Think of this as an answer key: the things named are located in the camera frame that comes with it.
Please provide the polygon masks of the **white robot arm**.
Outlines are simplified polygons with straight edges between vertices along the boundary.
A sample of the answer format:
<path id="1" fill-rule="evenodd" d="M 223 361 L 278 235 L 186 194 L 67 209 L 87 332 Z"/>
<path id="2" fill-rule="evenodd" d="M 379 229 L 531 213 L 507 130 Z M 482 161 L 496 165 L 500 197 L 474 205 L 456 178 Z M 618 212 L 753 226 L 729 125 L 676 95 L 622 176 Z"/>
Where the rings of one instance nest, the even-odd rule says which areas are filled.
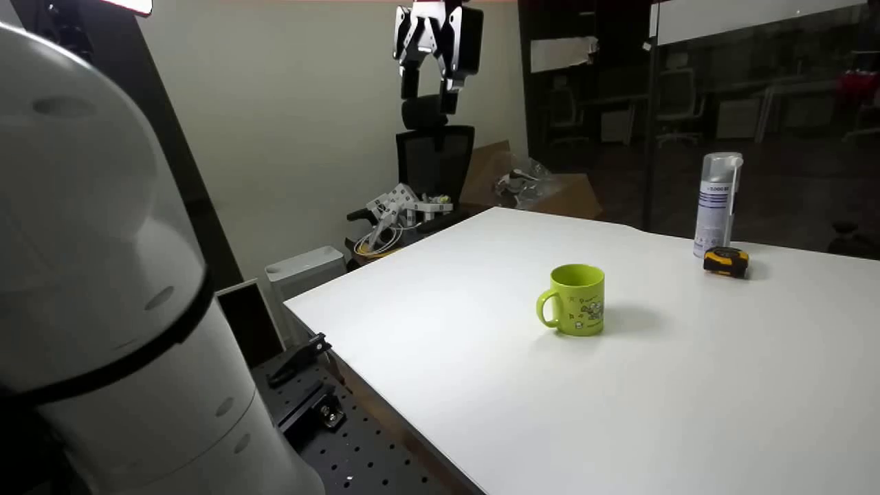
<path id="1" fill-rule="evenodd" d="M 0 383 L 91 495 L 325 495 L 272 417 L 140 103 L 0 25 Z"/>

